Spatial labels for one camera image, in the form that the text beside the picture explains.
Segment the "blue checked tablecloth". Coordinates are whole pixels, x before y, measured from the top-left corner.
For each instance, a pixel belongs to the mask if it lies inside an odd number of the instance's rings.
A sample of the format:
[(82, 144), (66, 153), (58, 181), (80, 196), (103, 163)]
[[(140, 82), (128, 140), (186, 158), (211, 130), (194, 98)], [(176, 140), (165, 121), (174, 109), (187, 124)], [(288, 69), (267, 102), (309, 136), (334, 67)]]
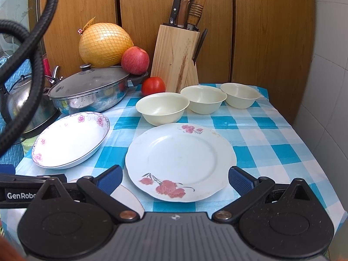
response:
[[(267, 176), (276, 183), (285, 184), (297, 177), (305, 179), (329, 214), (336, 234), (347, 219), (347, 212), (333, 186), (302, 139), (268, 101), (266, 89), (256, 89), (263, 96), (246, 110), (235, 109), (225, 103), (211, 115), (199, 115), (187, 109), (179, 123), (216, 129), (232, 145), (236, 165), (254, 177)], [(140, 88), (131, 88), (121, 102), (105, 111), (103, 114), (109, 118), (111, 126), (99, 150), (82, 164), (58, 173), (65, 173), (70, 181), (83, 175), (97, 176), (115, 164), (124, 167), (124, 158), (132, 140), (154, 127), (136, 111), (135, 105), (140, 97)], [(55, 172), (38, 167), (32, 161), (29, 151), (16, 167), (16, 173), (35, 176)], [(141, 191), (130, 181), (127, 173), (123, 176), (122, 185), (137, 197), (145, 211), (206, 211), (211, 216), (239, 197), (231, 186), (227, 186), (205, 200), (171, 203), (160, 201)], [(4, 237), (18, 248), (17, 225), (24, 211), (25, 209), (1, 209)]]

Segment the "steel kettle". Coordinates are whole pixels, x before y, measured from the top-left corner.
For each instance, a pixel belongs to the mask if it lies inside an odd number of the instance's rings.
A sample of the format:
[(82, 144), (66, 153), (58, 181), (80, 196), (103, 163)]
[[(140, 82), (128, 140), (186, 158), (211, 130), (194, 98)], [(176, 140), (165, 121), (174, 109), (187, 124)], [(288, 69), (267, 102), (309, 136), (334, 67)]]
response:
[[(9, 90), (6, 89), (4, 84), (1, 84), (1, 116), (6, 124), (14, 121), (19, 115), (20, 110), (29, 97), (31, 84), (31, 74), (21, 75)], [(22, 141), (39, 135), (60, 116), (59, 109), (54, 106), (48, 96), (49, 90), (49, 87), (44, 87), (40, 104), (33, 118), (21, 134)]]

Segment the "white plate with red flowers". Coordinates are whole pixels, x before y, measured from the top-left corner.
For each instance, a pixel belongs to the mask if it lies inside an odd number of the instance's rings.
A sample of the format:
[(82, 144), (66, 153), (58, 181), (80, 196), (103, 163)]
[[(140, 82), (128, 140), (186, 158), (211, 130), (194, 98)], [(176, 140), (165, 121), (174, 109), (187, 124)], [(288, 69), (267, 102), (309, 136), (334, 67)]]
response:
[(172, 123), (145, 131), (130, 144), (125, 166), (131, 181), (162, 201), (196, 202), (228, 185), (236, 165), (230, 142), (207, 127)]

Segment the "deep plate with pink flowers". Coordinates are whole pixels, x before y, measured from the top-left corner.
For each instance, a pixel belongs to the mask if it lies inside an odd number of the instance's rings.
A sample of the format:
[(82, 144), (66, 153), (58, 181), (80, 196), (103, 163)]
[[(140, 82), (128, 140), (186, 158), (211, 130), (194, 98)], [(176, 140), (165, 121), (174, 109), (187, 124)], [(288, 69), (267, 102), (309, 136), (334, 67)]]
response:
[(109, 119), (99, 112), (67, 115), (37, 137), (31, 151), (32, 160), (44, 169), (74, 167), (99, 149), (109, 129)]

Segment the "cream bowl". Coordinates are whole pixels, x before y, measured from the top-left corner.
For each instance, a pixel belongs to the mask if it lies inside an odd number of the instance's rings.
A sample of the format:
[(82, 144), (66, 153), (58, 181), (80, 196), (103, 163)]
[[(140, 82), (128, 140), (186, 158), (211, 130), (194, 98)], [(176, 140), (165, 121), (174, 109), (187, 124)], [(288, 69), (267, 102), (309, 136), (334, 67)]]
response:
[(226, 103), (236, 109), (247, 109), (261, 97), (256, 89), (234, 82), (224, 83), (220, 89), (227, 95)]
[(185, 87), (181, 94), (189, 100), (188, 109), (203, 115), (216, 112), (227, 99), (227, 94), (221, 89), (205, 85)]
[(189, 100), (175, 92), (148, 95), (136, 103), (136, 110), (153, 126), (176, 123), (189, 106)]

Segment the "steel pan with glass lid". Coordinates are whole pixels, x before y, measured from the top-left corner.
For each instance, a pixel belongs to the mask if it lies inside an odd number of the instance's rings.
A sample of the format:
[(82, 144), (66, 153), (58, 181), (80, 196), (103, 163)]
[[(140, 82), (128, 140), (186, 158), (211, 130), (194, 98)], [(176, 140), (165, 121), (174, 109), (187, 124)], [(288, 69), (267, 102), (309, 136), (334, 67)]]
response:
[(94, 68), (84, 64), (80, 69), (48, 91), (50, 100), (62, 114), (104, 112), (121, 102), (130, 87), (138, 86), (148, 76), (148, 72), (129, 74), (121, 66)]

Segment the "black scissors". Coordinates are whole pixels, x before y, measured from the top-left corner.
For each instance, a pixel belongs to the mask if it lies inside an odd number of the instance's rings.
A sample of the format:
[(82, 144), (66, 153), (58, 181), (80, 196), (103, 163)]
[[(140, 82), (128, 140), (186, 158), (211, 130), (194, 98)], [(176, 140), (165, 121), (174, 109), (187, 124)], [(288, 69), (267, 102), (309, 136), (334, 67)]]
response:
[(203, 43), (204, 43), (204, 40), (205, 40), (205, 38), (206, 38), (207, 33), (208, 33), (208, 29), (205, 28), (204, 31), (203, 31), (203, 33), (201, 34), (200, 40), (199, 40), (199, 42), (198, 42), (198, 44), (197, 44), (196, 51), (195, 51), (195, 55), (194, 55), (194, 57), (192, 58), (192, 61), (194, 62), (194, 64), (196, 64), (198, 55), (199, 55), (199, 53), (200, 53), (200, 51), (201, 51), (201, 48), (202, 48), (202, 46), (203, 46)]

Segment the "yellow pomelo in net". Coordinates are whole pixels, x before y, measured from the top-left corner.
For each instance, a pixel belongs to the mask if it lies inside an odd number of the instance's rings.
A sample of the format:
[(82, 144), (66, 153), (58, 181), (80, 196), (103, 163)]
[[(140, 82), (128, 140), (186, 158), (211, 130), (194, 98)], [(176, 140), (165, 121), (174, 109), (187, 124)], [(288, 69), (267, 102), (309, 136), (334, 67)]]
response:
[(110, 22), (95, 23), (91, 18), (78, 30), (79, 54), (86, 64), (104, 68), (118, 64), (124, 52), (134, 46), (130, 35), (119, 25)]

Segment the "red apple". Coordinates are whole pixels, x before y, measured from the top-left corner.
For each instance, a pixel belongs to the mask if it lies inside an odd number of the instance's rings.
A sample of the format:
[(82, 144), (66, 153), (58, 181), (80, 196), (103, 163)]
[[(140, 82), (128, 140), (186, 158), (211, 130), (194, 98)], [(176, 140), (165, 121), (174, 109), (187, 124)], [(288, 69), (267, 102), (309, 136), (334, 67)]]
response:
[(121, 59), (121, 66), (130, 74), (141, 75), (147, 71), (150, 63), (148, 53), (137, 47), (133, 46), (127, 49)]

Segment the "wooden knife block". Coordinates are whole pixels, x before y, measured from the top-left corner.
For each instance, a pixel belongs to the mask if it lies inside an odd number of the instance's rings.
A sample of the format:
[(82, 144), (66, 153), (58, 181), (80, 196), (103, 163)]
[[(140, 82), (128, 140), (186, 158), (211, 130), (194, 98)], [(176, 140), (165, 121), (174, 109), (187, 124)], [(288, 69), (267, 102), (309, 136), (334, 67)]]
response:
[(168, 25), (159, 27), (151, 76), (161, 78), (167, 92), (180, 92), (199, 84), (193, 61), (199, 38), (197, 31)]

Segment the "red tomato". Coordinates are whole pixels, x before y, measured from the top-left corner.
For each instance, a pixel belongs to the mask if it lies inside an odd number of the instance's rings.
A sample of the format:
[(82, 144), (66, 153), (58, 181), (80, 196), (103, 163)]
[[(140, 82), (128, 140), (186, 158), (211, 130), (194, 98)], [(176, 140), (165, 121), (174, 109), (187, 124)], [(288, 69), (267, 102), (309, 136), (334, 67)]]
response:
[(160, 77), (149, 77), (142, 84), (142, 94), (144, 96), (165, 92), (165, 83)]

